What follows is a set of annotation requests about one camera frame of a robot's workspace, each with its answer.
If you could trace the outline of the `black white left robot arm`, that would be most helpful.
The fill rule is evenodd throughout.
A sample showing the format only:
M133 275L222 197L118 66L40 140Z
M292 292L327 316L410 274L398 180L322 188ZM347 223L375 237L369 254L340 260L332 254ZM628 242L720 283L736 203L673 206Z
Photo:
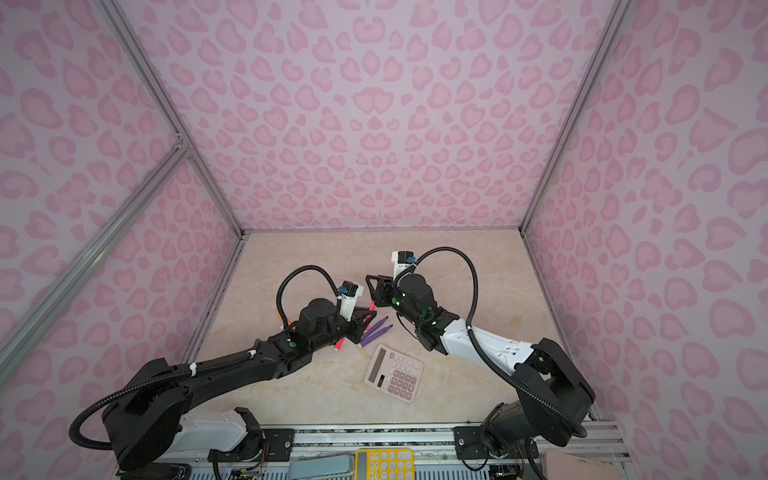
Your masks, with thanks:
M106 406L102 421L123 471L150 465L168 453L184 432L183 415L216 397L250 384L277 380L308 365L313 354L347 338L357 343L375 318L356 307L345 319L331 301L312 300L298 320L242 352L169 366L147 363L129 382L126 396Z

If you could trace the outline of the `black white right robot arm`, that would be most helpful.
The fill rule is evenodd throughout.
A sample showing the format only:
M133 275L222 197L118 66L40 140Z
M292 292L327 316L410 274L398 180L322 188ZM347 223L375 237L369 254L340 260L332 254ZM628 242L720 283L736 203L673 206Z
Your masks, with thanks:
M565 447L572 438L587 436L583 422L595 392L557 342L517 341L474 327L439 306L419 274L400 280L368 275L366 284L374 305L392 308L412 325L425 350L474 362L515 389L518 399L497 404L480 424L487 453L500 458L536 437Z

